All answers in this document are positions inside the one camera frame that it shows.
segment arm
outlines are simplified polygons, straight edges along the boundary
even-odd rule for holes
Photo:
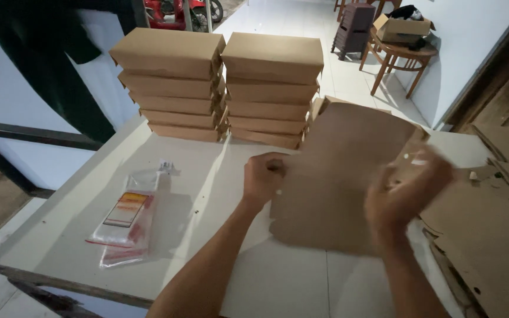
[[[389,189],[393,167],[386,167],[371,185],[365,201],[373,241],[386,268],[398,317],[449,317],[437,298],[406,237],[407,225],[452,182],[451,165],[430,148],[422,148],[427,162],[421,173]]]
[[[285,169],[281,153],[265,153],[245,165],[243,198],[229,219],[164,287],[146,318],[218,317],[245,235],[279,189]]]

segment hand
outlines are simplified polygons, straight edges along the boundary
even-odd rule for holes
[[[390,188],[388,183],[395,167],[388,165],[369,187],[365,216],[374,239],[384,234],[405,234],[410,221],[453,181],[451,164],[432,148],[422,145],[418,156],[425,161],[425,165],[416,177]]]
[[[249,158],[245,164],[243,199],[259,211],[270,201],[282,185],[286,166],[282,159],[287,154],[268,152]]]

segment white table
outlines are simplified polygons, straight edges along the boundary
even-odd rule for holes
[[[463,168],[483,165],[490,156],[476,136],[432,134],[432,143]],[[232,138],[224,143],[161,138],[136,116],[0,247],[0,273],[146,308],[235,208],[247,159],[268,151],[293,153]],[[160,158],[172,161],[178,172],[154,219],[151,259],[100,270],[101,247],[84,239],[116,202],[126,175],[156,168]],[[241,247],[222,315],[394,315],[380,260],[289,247],[272,238],[269,224],[265,206]],[[420,229],[411,227],[409,236],[446,308],[461,317]]]

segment stacked plastic stools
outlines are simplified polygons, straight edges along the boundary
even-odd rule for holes
[[[339,60],[345,60],[347,53],[361,53],[366,47],[368,41],[369,31],[374,21],[375,7],[370,4],[347,4],[339,23],[339,28],[333,39],[333,47],[331,53],[338,48],[341,53]]]

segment dark green curtain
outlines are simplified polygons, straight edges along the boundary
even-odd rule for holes
[[[83,64],[101,51],[65,0],[0,0],[0,46],[39,96],[75,129],[102,143],[115,134],[66,55]]]

